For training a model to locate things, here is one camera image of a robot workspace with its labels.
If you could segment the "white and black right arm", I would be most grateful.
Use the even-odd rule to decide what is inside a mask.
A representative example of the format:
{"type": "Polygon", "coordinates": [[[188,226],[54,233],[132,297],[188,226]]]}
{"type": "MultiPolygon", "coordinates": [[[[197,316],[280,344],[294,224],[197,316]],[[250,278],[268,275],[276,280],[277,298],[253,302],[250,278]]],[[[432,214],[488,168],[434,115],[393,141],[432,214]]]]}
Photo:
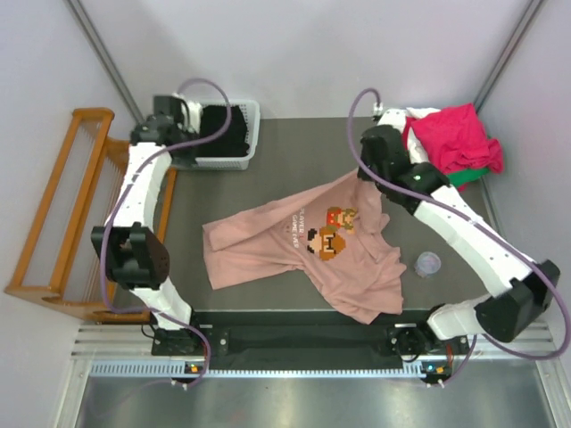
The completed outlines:
{"type": "Polygon", "coordinates": [[[391,202],[439,234],[487,291],[479,299],[434,308],[416,331],[422,350],[435,353],[449,339],[468,334],[512,342],[550,306],[559,268],[548,259],[538,263],[509,251],[443,173],[429,162],[410,161],[397,128],[369,128],[360,144],[359,178],[373,182],[391,202]]]}

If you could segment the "pink printed t-shirt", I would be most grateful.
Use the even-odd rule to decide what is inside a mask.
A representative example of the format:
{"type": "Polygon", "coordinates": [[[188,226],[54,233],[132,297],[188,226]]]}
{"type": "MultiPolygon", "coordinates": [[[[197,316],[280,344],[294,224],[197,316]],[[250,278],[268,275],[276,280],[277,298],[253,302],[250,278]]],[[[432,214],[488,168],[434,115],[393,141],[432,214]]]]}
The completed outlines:
{"type": "Polygon", "coordinates": [[[403,310],[399,248],[382,236],[389,217],[372,182],[350,172],[203,225],[215,290],[301,270],[324,300],[362,324],[403,310]]]}

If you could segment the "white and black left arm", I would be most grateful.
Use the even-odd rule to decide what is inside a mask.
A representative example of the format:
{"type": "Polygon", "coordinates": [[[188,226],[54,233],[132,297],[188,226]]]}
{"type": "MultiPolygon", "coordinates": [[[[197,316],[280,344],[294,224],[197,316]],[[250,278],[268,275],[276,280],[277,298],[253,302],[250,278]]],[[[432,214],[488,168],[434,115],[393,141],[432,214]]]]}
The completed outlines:
{"type": "Polygon", "coordinates": [[[202,108],[190,108],[182,95],[153,98],[153,113],[131,132],[118,200],[105,223],[91,232],[104,303],[111,304],[109,282],[131,292],[186,354],[200,348],[203,334],[191,325],[192,307],[170,280],[170,255],[153,226],[161,184],[172,164],[168,148],[196,138],[194,125],[201,114],[202,108]]]}

